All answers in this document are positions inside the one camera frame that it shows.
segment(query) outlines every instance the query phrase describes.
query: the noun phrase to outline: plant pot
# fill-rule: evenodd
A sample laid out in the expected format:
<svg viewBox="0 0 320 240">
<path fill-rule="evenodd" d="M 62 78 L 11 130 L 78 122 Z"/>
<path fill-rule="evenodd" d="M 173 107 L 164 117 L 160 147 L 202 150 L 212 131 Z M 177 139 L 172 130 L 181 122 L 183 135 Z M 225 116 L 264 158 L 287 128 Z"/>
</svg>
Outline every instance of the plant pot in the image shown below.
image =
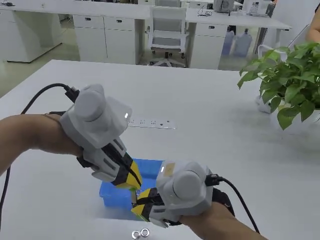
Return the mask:
<svg viewBox="0 0 320 240">
<path fill-rule="evenodd" d="M 262 100 L 262 97 L 261 97 L 260 95 L 258 95 L 258 96 L 255 98 L 255 103 L 257 104 L 258 110 L 259 110 L 260 112 L 270 114 L 270 111 L 271 111 L 270 101 L 268 101 L 268 102 L 265 104 L 264 101 Z"/>
<path fill-rule="evenodd" d="M 320 119 L 320 109 L 316 109 L 313 112 L 313 114 L 303 122 L 301 122 L 301 114 L 299 113 L 297 116 L 294 117 L 292 124 L 289 127 L 287 127 L 285 130 L 283 130 L 278 122 L 278 112 L 279 112 L 279 109 L 281 109 L 284 105 L 285 103 L 281 102 L 279 107 L 273 113 L 270 114 L 271 125 L 275 129 L 281 132 L 292 134 L 292 135 L 303 134 L 308 131 L 308 128 L 310 127 L 311 124 L 319 121 Z"/>
</svg>

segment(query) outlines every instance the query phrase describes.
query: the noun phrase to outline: human arm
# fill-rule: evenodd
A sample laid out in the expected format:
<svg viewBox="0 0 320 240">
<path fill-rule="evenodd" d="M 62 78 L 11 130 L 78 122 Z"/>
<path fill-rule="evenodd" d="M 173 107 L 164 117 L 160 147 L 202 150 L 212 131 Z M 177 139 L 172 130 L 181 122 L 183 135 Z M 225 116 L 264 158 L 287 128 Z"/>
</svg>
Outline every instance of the human arm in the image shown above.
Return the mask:
<svg viewBox="0 0 320 240">
<path fill-rule="evenodd" d="M 320 7 L 315 12 L 306 40 L 320 43 Z"/>
<path fill-rule="evenodd" d="M 25 114 L 0 120 L 0 176 L 29 149 L 80 156 L 80 147 L 67 137 L 59 118 L 54 114 Z"/>
<path fill-rule="evenodd" d="M 222 204 L 213 202 L 199 216 L 183 216 L 180 220 L 203 240 L 266 240 L 238 221 Z"/>
</svg>

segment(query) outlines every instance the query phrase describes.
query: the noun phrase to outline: office chair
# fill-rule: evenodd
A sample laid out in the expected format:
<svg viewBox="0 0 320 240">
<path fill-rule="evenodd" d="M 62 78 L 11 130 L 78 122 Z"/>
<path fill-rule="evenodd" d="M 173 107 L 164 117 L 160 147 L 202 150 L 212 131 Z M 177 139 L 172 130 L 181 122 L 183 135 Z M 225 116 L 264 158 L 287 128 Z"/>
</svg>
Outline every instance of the office chair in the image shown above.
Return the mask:
<svg viewBox="0 0 320 240">
<path fill-rule="evenodd" d="M 184 63 L 169 59 L 172 53 L 169 51 L 178 50 L 181 58 L 185 58 L 187 36 L 186 32 L 186 8 L 152 6 L 150 8 L 150 28 L 148 31 L 148 47 L 152 53 L 157 49 L 165 51 L 164 58 L 152 59 L 153 66 L 171 64 L 186 67 Z"/>
<path fill-rule="evenodd" d="M 289 43 L 288 48 L 293 49 L 295 45 L 303 44 L 306 42 L 307 34 L 310 29 L 310 24 L 305 26 L 304 29 Z M 272 50 L 273 48 L 267 45 L 260 45 L 258 47 L 258 58 L 261 59 L 263 57 L 263 54 L 269 50 Z M 283 51 L 275 50 L 277 53 L 280 54 L 281 61 L 287 60 L 287 54 Z"/>
</svg>

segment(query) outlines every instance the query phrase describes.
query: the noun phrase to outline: electrical socket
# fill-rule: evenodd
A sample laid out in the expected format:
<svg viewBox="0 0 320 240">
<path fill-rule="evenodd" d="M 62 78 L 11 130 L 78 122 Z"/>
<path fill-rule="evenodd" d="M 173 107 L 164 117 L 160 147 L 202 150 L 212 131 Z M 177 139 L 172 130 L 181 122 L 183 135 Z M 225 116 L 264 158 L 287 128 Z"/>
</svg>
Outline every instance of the electrical socket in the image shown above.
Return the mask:
<svg viewBox="0 0 320 240">
<path fill-rule="evenodd" d="M 129 127 L 151 128 L 151 129 L 176 129 L 176 125 L 171 120 L 156 118 L 144 118 L 132 116 L 129 120 Z"/>
</svg>

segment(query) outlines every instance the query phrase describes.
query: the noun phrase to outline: washer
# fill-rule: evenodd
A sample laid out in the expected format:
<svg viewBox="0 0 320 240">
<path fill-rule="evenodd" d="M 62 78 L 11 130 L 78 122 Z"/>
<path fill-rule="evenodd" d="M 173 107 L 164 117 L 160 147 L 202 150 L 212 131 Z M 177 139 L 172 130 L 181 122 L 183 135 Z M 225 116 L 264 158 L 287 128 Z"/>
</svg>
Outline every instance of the washer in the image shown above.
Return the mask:
<svg viewBox="0 0 320 240">
<path fill-rule="evenodd" d="M 147 238 L 150 235 L 150 231 L 148 228 L 143 228 L 140 232 L 141 236 Z"/>
<path fill-rule="evenodd" d="M 134 240 L 139 239 L 140 236 L 141 236 L 141 233 L 140 233 L 139 231 L 133 231 L 133 232 L 132 232 L 132 238 L 133 238 Z"/>
</svg>

